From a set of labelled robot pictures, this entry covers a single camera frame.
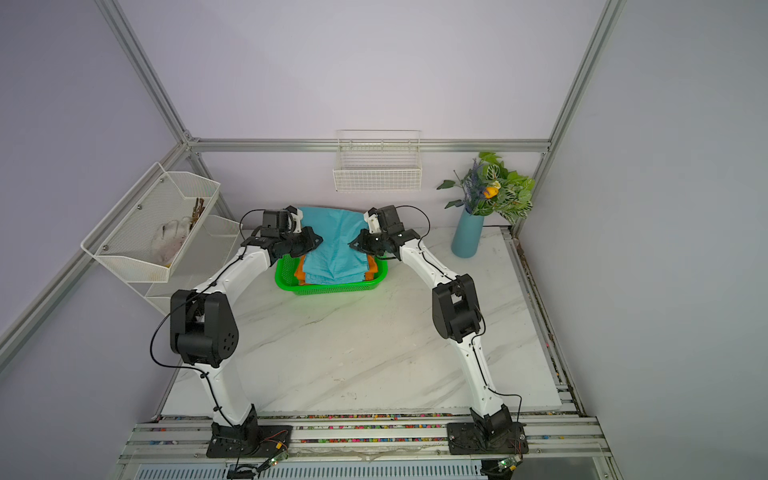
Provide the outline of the green plastic basket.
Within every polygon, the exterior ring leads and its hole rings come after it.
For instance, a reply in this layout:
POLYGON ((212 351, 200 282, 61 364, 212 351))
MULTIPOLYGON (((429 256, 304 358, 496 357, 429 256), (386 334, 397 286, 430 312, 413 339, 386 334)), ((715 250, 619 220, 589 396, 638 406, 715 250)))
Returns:
POLYGON ((301 286, 295 278, 294 272, 299 263, 299 258, 284 256, 277 261, 274 279, 278 288, 295 295, 319 295, 331 293, 346 293, 356 291, 368 291, 376 289, 388 275, 387 262, 381 259, 374 260, 379 265, 379 273, 373 281, 351 283, 344 285, 305 285, 301 286))

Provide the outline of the orange pants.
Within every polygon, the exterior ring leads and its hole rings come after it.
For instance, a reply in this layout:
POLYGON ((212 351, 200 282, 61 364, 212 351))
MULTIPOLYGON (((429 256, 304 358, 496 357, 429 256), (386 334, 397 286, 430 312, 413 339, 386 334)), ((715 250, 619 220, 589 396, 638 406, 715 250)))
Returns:
POLYGON ((373 281, 379 273, 379 265, 372 256, 368 256, 367 259, 368 259, 369 269, 365 272, 365 274, 351 274, 351 275, 342 276, 339 279, 333 280, 330 277, 322 277, 318 275, 307 278, 307 274, 304 271, 304 263, 305 263, 306 257, 302 256, 299 259, 299 263, 294 272, 294 276, 299 281, 299 284, 301 286, 344 285, 344 284, 359 283, 359 282, 365 282, 365 281, 373 281))

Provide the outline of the teal pants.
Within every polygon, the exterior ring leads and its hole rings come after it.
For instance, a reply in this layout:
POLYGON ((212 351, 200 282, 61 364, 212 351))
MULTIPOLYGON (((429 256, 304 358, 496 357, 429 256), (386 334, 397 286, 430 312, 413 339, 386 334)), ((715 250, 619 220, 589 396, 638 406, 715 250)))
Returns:
POLYGON ((305 256, 305 282, 314 285, 341 285, 365 280, 369 263, 364 253, 349 244, 368 225, 360 212, 301 206, 301 225, 311 227, 323 241, 305 256))

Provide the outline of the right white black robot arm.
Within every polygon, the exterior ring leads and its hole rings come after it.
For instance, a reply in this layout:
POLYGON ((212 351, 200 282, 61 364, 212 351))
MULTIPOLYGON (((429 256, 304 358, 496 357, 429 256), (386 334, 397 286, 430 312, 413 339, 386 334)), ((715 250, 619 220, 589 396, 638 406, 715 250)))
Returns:
POLYGON ((401 221, 398 208, 389 205, 363 214, 366 226, 349 243, 361 253, 395 259, 414 271, 431 289, 433 325, 439 336, 453 345, 472 394, 470 413, 475 428, 490 439, 522 426, 520 410, 509 410, 505 400, 521 395, 496 390, 482 350, 487 323, 476 285, 468 274, 444 265, 424 244, 424 238, 401 221))

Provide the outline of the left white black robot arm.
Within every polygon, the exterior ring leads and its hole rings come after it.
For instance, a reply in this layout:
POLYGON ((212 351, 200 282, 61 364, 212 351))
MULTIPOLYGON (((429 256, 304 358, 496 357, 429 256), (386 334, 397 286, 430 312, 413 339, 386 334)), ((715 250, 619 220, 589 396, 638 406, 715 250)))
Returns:
POLYGON ((299 258, 323 242, 294 206, 264 210, 262 224, 246 237, 223 267, 190 290, 178 290, 169 314, 170 348, 181 359, 179 370, 195 373, 207 391, 215 423, 242 428, 255 411, 236 369, 229 365, 239 343, 233 307, 245 290, 288 255, 299 258))

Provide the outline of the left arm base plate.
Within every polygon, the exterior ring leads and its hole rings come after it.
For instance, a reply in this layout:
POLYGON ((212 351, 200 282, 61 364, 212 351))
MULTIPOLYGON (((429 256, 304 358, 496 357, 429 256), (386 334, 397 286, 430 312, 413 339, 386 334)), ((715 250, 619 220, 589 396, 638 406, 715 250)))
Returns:
POLYGON ((241 424, 211 424, 207 458, 272 458, 290 445, 291 425, 261 425, 254 406, 241 424))

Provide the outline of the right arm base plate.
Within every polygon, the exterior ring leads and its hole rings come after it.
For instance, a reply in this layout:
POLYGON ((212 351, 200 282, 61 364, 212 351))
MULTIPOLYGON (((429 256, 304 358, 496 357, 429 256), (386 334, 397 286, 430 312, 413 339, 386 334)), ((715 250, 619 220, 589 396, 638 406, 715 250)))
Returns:
POLYGON ((452 455, 529 453, 524 424, 517 421, 502 404, 493 414, 470 410, 471 422, 446 425, 449 452, 452 455))

